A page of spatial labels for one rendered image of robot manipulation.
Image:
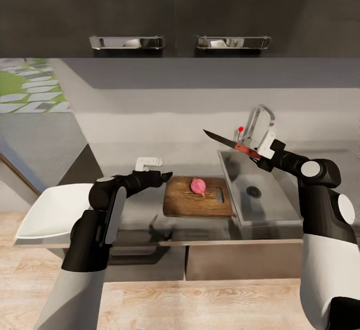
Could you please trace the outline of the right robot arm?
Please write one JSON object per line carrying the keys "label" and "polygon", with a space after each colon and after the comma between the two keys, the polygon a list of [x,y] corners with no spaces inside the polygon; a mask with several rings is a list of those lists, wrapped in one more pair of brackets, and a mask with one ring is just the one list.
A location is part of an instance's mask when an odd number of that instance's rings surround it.
{"label": "right robot arm", "polygon": [[284,150],[276,131],[265,133],[256,152],[257,166],[274,167],[297,177],[303,221],[300,302],[316,330],[360,330],[360,253],[351,228],[349,198],[332,189],[341,183],[339,167]]}

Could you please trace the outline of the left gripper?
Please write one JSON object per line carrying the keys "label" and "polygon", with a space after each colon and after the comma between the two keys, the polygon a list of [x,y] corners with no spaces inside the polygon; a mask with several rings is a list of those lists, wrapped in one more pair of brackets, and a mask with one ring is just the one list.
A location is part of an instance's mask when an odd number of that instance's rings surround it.
{"label": "left gripper", "polygon": [[173,176],[173,172],[161,174],[160,171],[143,171],[136,172],[132,171],[132,174],[136,177],[139,183],[138,193],[142,190],[145,190],[149,187],[159,188],[163,183],[167,183],[169,179]]}

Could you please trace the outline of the vidalia onion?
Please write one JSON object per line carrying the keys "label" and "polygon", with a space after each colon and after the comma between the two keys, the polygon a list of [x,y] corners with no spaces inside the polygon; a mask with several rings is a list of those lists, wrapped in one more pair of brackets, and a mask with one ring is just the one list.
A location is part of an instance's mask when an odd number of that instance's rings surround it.
{"label": "vidalia onion", "polygon": [[193,179],[191,183],[191,190],[194,194],[200,194],[204,197],[205,183],[200,179]]}

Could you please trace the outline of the bowl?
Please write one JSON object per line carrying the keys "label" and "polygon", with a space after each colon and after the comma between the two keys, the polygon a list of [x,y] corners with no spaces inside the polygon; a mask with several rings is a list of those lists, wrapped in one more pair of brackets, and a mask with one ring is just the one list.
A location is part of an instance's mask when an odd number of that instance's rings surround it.
{"label": "bowl", "polygon": [[71,233],[74,223],[91,208],[88,200],[93,185],[81,183],[48,188],[27,213],[15,237],[37,239]]}

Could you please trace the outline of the cutting board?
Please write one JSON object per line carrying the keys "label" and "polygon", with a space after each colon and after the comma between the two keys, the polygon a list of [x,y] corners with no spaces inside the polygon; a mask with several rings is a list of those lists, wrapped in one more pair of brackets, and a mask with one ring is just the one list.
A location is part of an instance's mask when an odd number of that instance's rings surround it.
{"label": "cutting board", "polygon": [[[192,192],[194,178],[205,183],[204,197]],[[221,190],[223,203],[218,202],[216,189]],[[167,215],[231,217],[233,214],[226,180],[211,177],[172,176],[166,183],[162,209]]]}

